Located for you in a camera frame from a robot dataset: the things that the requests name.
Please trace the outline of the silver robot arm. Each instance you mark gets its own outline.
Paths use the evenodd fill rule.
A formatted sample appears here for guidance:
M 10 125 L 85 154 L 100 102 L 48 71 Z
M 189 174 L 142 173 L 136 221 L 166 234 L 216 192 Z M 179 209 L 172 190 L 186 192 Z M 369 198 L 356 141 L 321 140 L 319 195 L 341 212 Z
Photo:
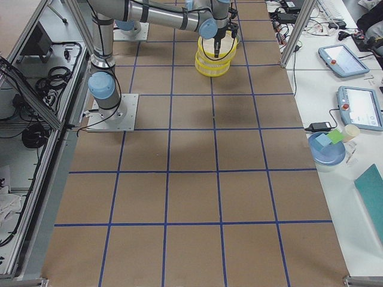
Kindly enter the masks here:
M 120 120 L 126 113 L 120 85 L 114 73 L 114 23 L 151 23 L 178 30 L 197 32 L 201 40 L 212 39 L 213 61 L 222 59 L 221 40 L 228 32 L 236 38 L 238 25 L 232 20 L 238 15 L 230 1 L 186 1 L 174 6 L 156 1 L 89 1 L 93 13 L 92 75 L 88 88 L 96 100 L 103 121 Z
M 121 4 L 121 8 L 116 4 L 111 6 L 114 9 L 112 18 L 120 29 L 126 31 L 140 29 L 142 23 L 193 31 L 207 39 L 215 36 L 218 31 L 210 6 L 194 7 L 192 1 L 185 7 L 156 1 L 122 1 Z

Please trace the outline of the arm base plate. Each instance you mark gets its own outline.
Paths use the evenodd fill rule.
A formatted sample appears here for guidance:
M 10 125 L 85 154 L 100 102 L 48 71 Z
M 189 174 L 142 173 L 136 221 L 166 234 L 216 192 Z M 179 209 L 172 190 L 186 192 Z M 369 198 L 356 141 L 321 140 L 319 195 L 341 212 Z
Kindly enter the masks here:
M 96 100 L 92 108 L 97 109 L 89 115 L 87 132 L 133 132 L 135 129 L 136 112 L 139 94 L 122 94 L 120 106 L 109 111 L 99 109 Z
M 122 30 L 114 24 L 114 42 L 145 42 L 148 38 L 149 24 L 139 23 L 140 29 Z

